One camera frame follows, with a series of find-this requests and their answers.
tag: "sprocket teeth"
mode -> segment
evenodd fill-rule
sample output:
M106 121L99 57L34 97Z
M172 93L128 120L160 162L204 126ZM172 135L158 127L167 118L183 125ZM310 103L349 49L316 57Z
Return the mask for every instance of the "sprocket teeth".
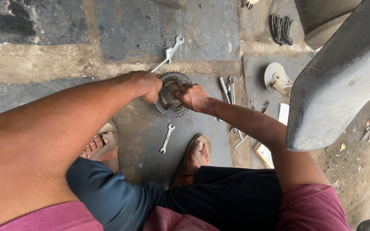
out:
M176 74L182 75L183 77L185 77L189 81L190 84L192 84L192 81L188 78L188 76L186 76L185 74L180 73L178 71L166 72L165 74L161 75L161 78L160 79L162 79L165 75L172 74L172 73L176 73ZM161 111L161 109L158 107L158 105L156 103L155 103L155 106L158 109L158 111L160 111L160 113L162 113L164 116L167 116L169 118L181 118L181 117L187 115L191 111L191 110L188 109L186 112L182 113L181 115L168 115L168 114L164 113L163 111Z

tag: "finger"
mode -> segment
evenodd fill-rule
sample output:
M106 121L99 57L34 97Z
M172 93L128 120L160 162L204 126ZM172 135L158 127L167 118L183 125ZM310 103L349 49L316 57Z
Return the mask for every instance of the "finger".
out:
M184 97L184 93L183 93L183 92L179 92L179 93L176 95L176 97L177 97L177 99L179 99L179 101L181 101L181 103L183 103L183 102L182 102L182 97Z
M184 87L192 87L192 84L189 84L189 83L183 83L182 86Z
M186 90L186 87L184 87L183 85L178 86L178 91L185 92L185 90Z

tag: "brown sandal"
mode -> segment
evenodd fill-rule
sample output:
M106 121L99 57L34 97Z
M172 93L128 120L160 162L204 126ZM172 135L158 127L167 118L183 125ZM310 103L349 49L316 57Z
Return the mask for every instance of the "brown sandal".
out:
M199 144L196 144L198 141L202 141L203 144L208 146L208 155L210 157L211 143L210 143L208 137L204 134L199 134L199 135L196 135L195 137L193 137L191 142L189 142L189 144L188 144L188 147L185 151L184 160L182 161L182 166L181 166L181 168L179 168L179 171L178 171L175 179L172 181L170 189L178 186L179 179L181 179L181 177L195 176L195 173L197 172L199 167L194 166L194 165L185 165L185 161L187 160L189 155L194 155L198 159L198 162L201 166L205 165L203 160L202 160L202 156L197 155L199 153L199 151L202 150L202 148L203 148L203 146L201 146Z
M100 148L94 155L89 157L90 160L98 160L103 156L106 152L111 149L118 147L118 133L115 124L112 121L108 121L101 130L97 133L97 135L101 136L101 141L105 144L104 140L109 140L109 143L105 144L102 148ZM101 161L105 166L110 168L113 172L119 172L119 161L116 159L111 160L103 160Z

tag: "maroon shirt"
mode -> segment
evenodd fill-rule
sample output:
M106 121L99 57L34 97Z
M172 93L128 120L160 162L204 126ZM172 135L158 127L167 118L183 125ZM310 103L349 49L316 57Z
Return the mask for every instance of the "maroon shirt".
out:
M277 231L323 230L350 231L345 212L332 186L297 185L286 191L280 207ZM0 231L100 231L98 221L79 201L46 207L16 218ZM148 216L143 231L201 230L218 231L212 225L191 215L156 207Z

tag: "black pants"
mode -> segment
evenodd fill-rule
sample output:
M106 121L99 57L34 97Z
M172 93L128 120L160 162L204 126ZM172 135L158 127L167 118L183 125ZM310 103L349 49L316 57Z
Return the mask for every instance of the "black pants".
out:
M282 192L275 171L202 166L191 185L164 191L124 181L99 161L79 157L67 172L75 195L106 231L138 230L155 206L189 214L219 230L275 230Z

